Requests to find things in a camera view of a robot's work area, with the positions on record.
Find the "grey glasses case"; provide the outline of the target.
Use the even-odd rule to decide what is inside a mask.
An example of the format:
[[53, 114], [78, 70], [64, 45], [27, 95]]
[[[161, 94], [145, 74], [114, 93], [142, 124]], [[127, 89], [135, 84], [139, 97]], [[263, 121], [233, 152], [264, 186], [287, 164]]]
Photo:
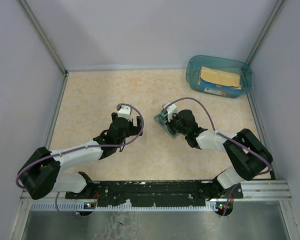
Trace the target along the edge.
[[178, 132], [172, 133], [172, 131], [168, 128], [168, 115], [166, 113], [160, 112], [154, 117], [154, 120], [171, 138], [174, 139], [179, 135]]

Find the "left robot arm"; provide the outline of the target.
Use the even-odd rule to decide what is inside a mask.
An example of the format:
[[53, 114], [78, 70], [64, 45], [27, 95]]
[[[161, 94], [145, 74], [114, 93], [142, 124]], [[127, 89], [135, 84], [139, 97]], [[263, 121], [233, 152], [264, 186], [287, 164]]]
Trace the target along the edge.
[[64, 150], [36, 149], [17, 173], [16, 185], [26, 189], [33, 200], [51, 192], [72, 193], [85, 199], [91, 197], [94, 183], [89, 176], [84, 172], [65, 171], [121, 152], [128, 145], [127, 138], [137, 139], [143, 134], [143, 117], [137, 116], [136, 121], [134, 125], [130, 115], [113, 113], [109, 128], [87, 143]]

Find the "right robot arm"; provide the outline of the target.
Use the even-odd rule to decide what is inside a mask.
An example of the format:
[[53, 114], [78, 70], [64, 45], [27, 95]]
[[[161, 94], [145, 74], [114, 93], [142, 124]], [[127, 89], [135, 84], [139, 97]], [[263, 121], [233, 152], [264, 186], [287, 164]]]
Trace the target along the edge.
[[167, 110], [166, 113], [164, 124], [170, 134], [184, 135], [191, 148], [216, 150], [228, 155], [232, 166], [214, 179], [213, 192], [217, 197], [225, 198], [232, 186], [252, 180], [264, 169], [271, 170], [273, 157], [251, 130], [244, 128], [237, 133], [225, 134], [199, 127], [189, 109]]

